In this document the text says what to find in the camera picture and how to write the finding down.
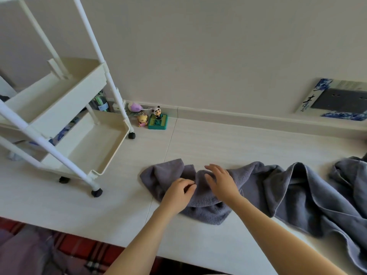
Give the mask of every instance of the panda figurine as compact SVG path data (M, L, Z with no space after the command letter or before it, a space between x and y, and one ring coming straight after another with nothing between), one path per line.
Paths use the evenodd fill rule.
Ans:
M152 113L156 116L156 120L162 119L162 112L159 106L152 108Z

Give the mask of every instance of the caster wheel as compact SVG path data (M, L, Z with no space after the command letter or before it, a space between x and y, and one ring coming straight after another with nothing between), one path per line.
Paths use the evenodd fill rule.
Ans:
M70 178L68 177L60 177L59 178L59 182L62 183L62 184L66 184L70 181Z
M130 132L129 135L127 136L129 139L135 139L135 133L134 132Z
M103 192L103 190L102 190L102 189L98 189L97 191L92 191L92 196L93 196L94 198L98 198L99 196L101 196L101 195L102 195L102 192Z

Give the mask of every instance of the storage cart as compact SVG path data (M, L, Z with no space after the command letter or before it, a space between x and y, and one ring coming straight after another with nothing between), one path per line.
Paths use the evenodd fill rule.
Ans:
M84 180L99 197L102 189L95 179L102 175L126 135L135 133L124 110L121 114L95 111L89 102L108 84L115 102L124 108L107 63L94 36L80 0L74 0L98 60L59 57L24 0L18 0L32 26L51 52L50 73L6 102L0 100L0 126L20 130L43 147L48 154L38 161L0 136L0 144L34 167L62 176ZM87 113L53 146L54 138L81 111Z

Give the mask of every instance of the hand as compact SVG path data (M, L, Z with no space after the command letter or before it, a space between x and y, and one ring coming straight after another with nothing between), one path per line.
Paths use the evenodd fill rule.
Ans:
M190 187L185 193L184 189L189 185ZM170 217L175 216L186 208L195 189L196 184L192 180L180 178L174 181L164 195L159 208Z
M230 176L227 170L214 164L205 166L205 169L212 171L215 175L215 178L217 179L217 183L215 183L210 175L205 174L205 178L211 190L219 200L228 205L228 203L233 201L233 199L241 197L233 178Z

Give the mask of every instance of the white floor tile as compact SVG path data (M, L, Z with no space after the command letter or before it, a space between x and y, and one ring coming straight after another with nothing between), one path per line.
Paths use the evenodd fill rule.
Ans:
M124 140L98 178L98 198L82 181L60 184L57 175L9 161L0 149L0 216L126 247L144 226L152 201L139 173L164 161L175 123L170 118L167 130L137 127L136 139Z
M182 158L196 170L209 163L234 168L253 161L287 168L299 161L324 176L333 161L362 156L365 151L362 141L178 119L165 161ZM148 217L157 207L154 200ZM338 239L317 240L287 229L349 274L359 274ZM158 255L233 275L276 274L234 213L219 226L177 216L168 226Z

